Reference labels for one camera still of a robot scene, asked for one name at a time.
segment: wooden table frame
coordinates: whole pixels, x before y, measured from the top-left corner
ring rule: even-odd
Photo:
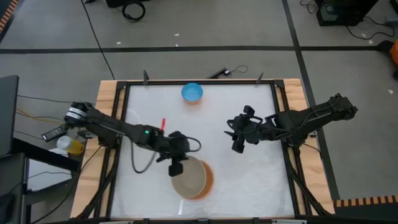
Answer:
[[[142,80],[126,80],[126,81],[102,81],[99,87],[99,93],[96,101],[96,109],[102,113],[114,116],[117,119],[123,120],[123,108],[126,104],[125,97],[128,96],[129,89],[124,88],[126,82],[140,83],[143,85]],[[240,80],[148,80],[149,85],[166,85],[170,82],[206,82],[214,84],[243,84],[255,83],[254,79],[240,79]],[[273,83],[271,88],[275,91],[276,101],[275,110],[304,110],[307,108],[303,88],[299,79],[284,79],[284,80],[262,80],[263,83]],[[306,143],[309,146],[317,147],[315,138],[308,138]],[[96,139],[87,142],[83,164],[98,148]],[[291,148],[286,149],[284,152],[285,159],[290,158],[292,165],[305,180],[307,188],[311,191],[314,197],[319,201],[323,208],[330,213],[334,213],[333,202],[330,197],[328,184],[326,181],[325,172],[320,154],[317,150],[303,145],[300,147],[300,154],[294,152]],[[71,217],[76,217],[83,209],[89,204],[94,194],[98,190],[100,183],[103,184],[104,178],[115,166],[113,161],[118,161],[118,154],[114,149],[105,149],[98,152],[94,158],[86,165],[86,168],[81,172],[81,176],[76,188],[75,199],[73,202]],[[109,217],[111,213],[112,192],[115,185],[116,178],[111,181],[106,190],[102,194],[100,203],[97,204],[92,217]],[[293,184],[289,180],[290,190],[294,201],[294,209],[296,215],[316,215],[313,208],[303,199],[303,194],[296,183]]]

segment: yellow cup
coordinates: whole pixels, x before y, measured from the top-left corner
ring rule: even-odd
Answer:
[[[70,154],[79,155],[83,152],[83,144],[80,141],[72,139],[68,136],[62,136],[57,141],[57,147],[63,149]]]

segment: black metal frame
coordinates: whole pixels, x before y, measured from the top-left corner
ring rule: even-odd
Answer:
[[[190,82],[195,82],[197,84],[200,85],[255,85],[257,80],[147,80],[146,83],[144,82],[118,82],[117,87],[116,87],[116,94],[115,94],[115,98],[114,98],[114,104],[113,104],[113,108],[112,108],[112,116],[115,117],[116,113],[117,113],[117,108],[119,106],[119,96],[120,96],[120,92],[121,90],[124,88],[125,89],[125,94],[124,94],[124,100],[123,100],[123,108],[122,108],[122,114],[121,114],[121,120],[125,120],[126,118],[126,111],[127,111],[127,103],[128,103],[128,96],[129,96],[129,90],[131,86],[134,85],[185,85],[187,83]],[[280,106],[279,105],[279,101],[277,98],[277,92],[276,92],[276,88],[280,88],[280,92],[281,97],[282,97],[282,101],[283,101],[283,107],[285,110],[289,110],[289,104],[287,102],[287,95],[286,95],[286,91],[285,91],[285,87],[284,87],[284,82],[283,80],[261,80],[260,85],[270,85],[271,87],[271,92],[272,92],[272,99],[274,101],[274,109],[276,113],[280,112]],[[289,161],[290,157],[289,157],[289,152],[288,152],[288,148],[287,145],[284,144],[284,142],[281,143],[282,144],[282,150],[283,150],[283,155],[284,155],[284,160],[285,160],[285,168],[287,169],[287,161]],[[116,170],[115,172],[117,172],[117,167],[118,167],[118,162],[119,162],[119,157],[120,157],[120,148],[115,149],[115,157],[114,157],[114,163],[116,163]],[[104,163],[103,163],[103,168],[101,170],[101,176],[100,176],[100,184],[98,186],[99,189],[101,188],[106,188],[107,186],[103,186],[104,184],[104,180],[106,177],[106,171],[108,168],[108,164],[109,164],[109,155],[110,155],[110,150],[107,150],[105,152],[105,156],[104,156]],[[301,180],[304,182],[304,175],[303,175],[303,170],[302,170],[302,164],[301,164],[301,160],[300,160],[300,156],[298,153],[294,153],[294,157],[295,157],[295,163],[296,163],[296,168],[298,171],[298,175],[301,178]],[[293,208],[294,208],[294,213],[295,215],[300,215],[300,210],[299,210],[299,205],[298,205],[298,201],[297,201],[297,194],[296,194],[296,190],[295,190],[295,185],[294,185],[294,180],[293,178],[288,175],[288,173],[286,174],[287,178],[288,178],[288,183],[289,183],[289,189],[290,189],[290,195],[292,197],[292,203],[293,203]],[[116,175],[114,175],[112,181],[111,181],[111,185],[110,185],[110,191],[109,191],[109,197],[108,197],[108,201],[107,201],[107,209],[106,209],[106,218],[110,217],[111,214],[111,209],[112,209],[112,201],[113,201],[113,195],[114,195],[114,188],[116,185]],[[94,217],[98,218],[100,215],[100,209],[101,209],[101,200],[98,202],[98,204],[95,207],[95,211],[94,211]],[[309,205],[308,200],[305,200],[304,203],[304,207],[305,207],[305,211],[307,215],[311,215],[311,208]],[[173,223],[187,223],[187,222],[196,222],[197,220],[173,220]],[[170,221],[168,220],[151,220],[151,223],[170,223]],[[250,220],[212,220],[213,222],[217,222],[217,223],[260,223],[260,220],[258,218],[253,218]],[[261,223],[266,222],[269,223],[270,220],[261,220]]]

